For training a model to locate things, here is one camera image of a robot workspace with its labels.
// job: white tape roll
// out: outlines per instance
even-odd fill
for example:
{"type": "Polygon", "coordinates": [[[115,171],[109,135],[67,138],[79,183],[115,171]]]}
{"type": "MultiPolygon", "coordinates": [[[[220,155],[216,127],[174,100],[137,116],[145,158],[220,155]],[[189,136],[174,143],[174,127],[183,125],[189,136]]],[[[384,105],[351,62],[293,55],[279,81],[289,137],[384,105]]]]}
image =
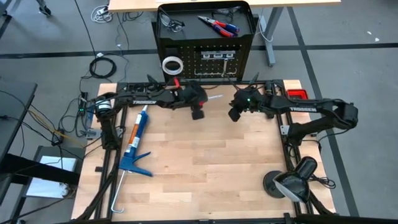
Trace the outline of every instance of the white tape roll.
{"type": "Polygon", "coordinates": [[[182,60],[179,59],[178,57],[170,56],[165,58],[162,62],[162,70],[169,75],[178,75],[179,73],[182,72],[183,69],[184,65],[182,63],[182,60]],[[178,68],[177,70],[170,70],[166,68],[166,64],[169,62],[177,62],[180,65],[180,68],[178,68]]]}

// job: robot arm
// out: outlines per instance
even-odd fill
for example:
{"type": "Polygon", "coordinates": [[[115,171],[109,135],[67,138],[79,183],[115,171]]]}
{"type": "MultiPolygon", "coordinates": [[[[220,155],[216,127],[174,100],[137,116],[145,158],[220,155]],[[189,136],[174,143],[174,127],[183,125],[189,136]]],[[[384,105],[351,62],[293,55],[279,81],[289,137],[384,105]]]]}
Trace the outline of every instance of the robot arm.
{"type": "Polygon", "coordinates": [[[134,105],[157,105],[161,108],[175,110],[177,108],[191,107],[192,119],[204,118],[201,110],[207,102],[206,91],[197,82],[189,82],[185,88],[179,85],[175,79],[175,88],[165,89],[150,93],[141,91],[121,90],[118,93],[105,93],[92,100],[95,107],[95,115],[101,123],[102,144],[104,149],[117,149],[120,147],[113,118],[125,107],[134,105]]]}
{"type": "Polygon", "coordinates": [[[266,82],[263,95],[253,86],[238,90],[234,94],[234,100],[230,103],[232,109],[228,113],[229,117],[237,122],[243,111],[262,112],[268,118],[273,118],[275,114],[291,111],[323,114],[324,117],[305,124],[293,123],[290,126],[283,127],[282,133],[285,133],[288,142],[296,146],[301,145],[302,139],[308,134],[318,133],[330,128],[347,130],[356,127],[358,109],[354,104],[328,98],[322,100],[293,100],[285,96],[270,94],[272,85],[272,83],[266,82]]]}

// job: wooden tabletop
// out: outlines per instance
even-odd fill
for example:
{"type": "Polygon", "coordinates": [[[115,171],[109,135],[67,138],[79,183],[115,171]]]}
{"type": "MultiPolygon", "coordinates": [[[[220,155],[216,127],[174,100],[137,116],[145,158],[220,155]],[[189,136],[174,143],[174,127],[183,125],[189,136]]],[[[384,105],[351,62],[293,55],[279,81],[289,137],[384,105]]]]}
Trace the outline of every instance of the wooden tabletop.
{"type": "MultiPolygon", "coordinates": [[[[110,0],[109,11],[111,12],[138,12],[157,11],[161,4],[194,2],[192,0],[110,0]]],[[[283,6],[316,6],[338,4],[341,0],[247,0],[252,7],[283,7],[283,6]]]]}
{"type": "MultiPolygon", "coordinates": [[[[285,80],[286,89],[301,88],[298,80],[285,80]]],[[[98,94],[115,91],[116,84],[101,84],[98,94]]],[[[224,97],[205,103],[205,118],[194,121],[190,109],[175,111],[148,107],[150,123],[140,142],[138,154],[151,152],[136,166],[154,176],[128,173],[125,176],[113,221],[199,220],[223,218],[280,218],[294,215],[292,202],[266,194],[262,179],[272,170],[285,171],[277,120],[262,113],[243,113],[234,123],[228,116],[235,89],[221,85],[207,90],[208,96],[224,97]]],[[[123,149],[126,148],[140,106],[129,108],[123,149]]],[[[308,113],[292,113],[293,121],[310,121],[308,113]]],[[[99,127],[94,120],[93,127],[99,127]]],[[[99,146],[96,142],[91,149],[99,146]]],[[[315,174],[325,171],[315,142],[303,142],[302,156],[318,161],[315,174]]],[[[104,150],[97,149],[83,163],[72,218],[78,217],[98,191],[104,150]]],[[[334,211],[330,190],[311,182],[310,187],[326,208],[334,211]]],[[[108,204],[104,202],[104,214],[108,204]]]]}

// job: pliers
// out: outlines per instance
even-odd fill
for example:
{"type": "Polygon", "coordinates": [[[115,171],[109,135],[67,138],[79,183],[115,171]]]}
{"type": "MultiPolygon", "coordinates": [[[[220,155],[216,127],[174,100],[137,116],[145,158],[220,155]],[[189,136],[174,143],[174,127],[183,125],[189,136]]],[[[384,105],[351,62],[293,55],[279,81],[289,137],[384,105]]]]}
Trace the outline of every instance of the pliers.
{"type": "Polygon", "coordinates": [[[209,17],[205,16],[198,16],[200,20],[206,22],[207,24],[211,25],[212,28],[217,31],[217,33],[225,36],[225,37],[236,37],[238,36],[239,28],[232,24],[227,24],[224,22],[216,21],[214,19],[210,19],[209,17]]]}

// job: gray floor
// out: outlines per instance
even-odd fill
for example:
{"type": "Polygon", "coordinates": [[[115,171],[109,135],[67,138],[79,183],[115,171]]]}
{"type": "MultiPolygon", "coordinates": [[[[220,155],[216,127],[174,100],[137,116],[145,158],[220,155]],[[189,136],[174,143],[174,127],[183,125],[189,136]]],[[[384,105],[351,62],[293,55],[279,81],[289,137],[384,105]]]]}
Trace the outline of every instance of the gray floor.
{"type": "MultiPolygon", "coordinates": [[[[90,21],[94,7],[106,1],[78,0],[78,3],[96,51],[117,50],[117,17],[109,24],[90,21]]],[[[15,7],[10,12],[13,18],[0,39],[0,54],[90,51],[90,43],[74,2],[53,0],[48,2],[48,7],[53,12],[51,18],[37,12],[35,1],[23,1],[15,7]]],[[[264,14],[268,16],[270,11],[271,9],[265,9],[264,14]]],[[[298,7],[294,11],[307,45],[373,44],[376,43],[375,38],[379,39],[378,43],[398,42],[398,1],[345,0],[339,6],[298,7]]],[[[145,13],[138,20],[125,23],[130,49],[155,49],[150,18],[151,15],[145,13]]],[[[127,48],[123,37],[119,44],[122,48],[127,48]]],[[[261,44],[261,36],[257,35],[253,45],[261,44]]],[[[286,10],[276,28],[274,44],[297,45],[286,10]]],[[[398,96],[398,49],[310,50],[308,53],[322,95],[353,101],[359,108],[358,127],[336,137],[359,214],[363,217],[398,218],[398,133],[394,118],[398,106],[393,104],[398,96]]],[[[300,51],[276,51],[275,56],[277,65],[269,68],[265,63],[265,52],[252,51],[245,79],[250,79],[257,72],[260,72],[261,79],[299,79],[310,96],[314,97],[300,51]]],[[[131,62],[127,69],[127,81],[145,81],[146,74],[161,80],[157,55],[126,57],[131,62]]],[[[3,80],[38,83],[33,104],[57,122],[68,102],[77,97],[79,77],[86,73],[92,59],[93,57],[0,59],[0,76],[3,80]]],[[[111,79],[116,82],[124,75],[125,61],[119,57],[113,59],[118,65],[118,71],[111,79]]],[[[109,67],[100,64],[99,70],[105,73],[109,67]]],[[[99,83],[101,80],[87,80],[83,82],[82,88],[94,96],[99,83]]],[[[25,121],[37,127],[31,119],[26,118],[25,121]]],[[[33,157],[37,146],[48,146],[45,140],[30,131],[25,131],[25,141],[27,147],[23,155],[26,158],[33,157]]],[[[336,209],[342,215],[347,215],[345,198],[330,148],[327,141],[322,142],[322,145],[326,172],[338,183],[337,189],[332,191],[336,209]]],[[[20,150],[21,136],[18,134],[11,151],[17,154],[20,150]]],[[[9,191],[7,203],[14,203],[18,189],[15,186],[9,191]]],[[[52,201],[29,198],[23,212],[52,201]]],[[[70,218],[72,205],[73,201],[67,200],[25,219],[29,223],[65,222],[70,218]]],[[[6,206],[0,208],[0,220],[9,217],[9,209],[6,206]]]]}

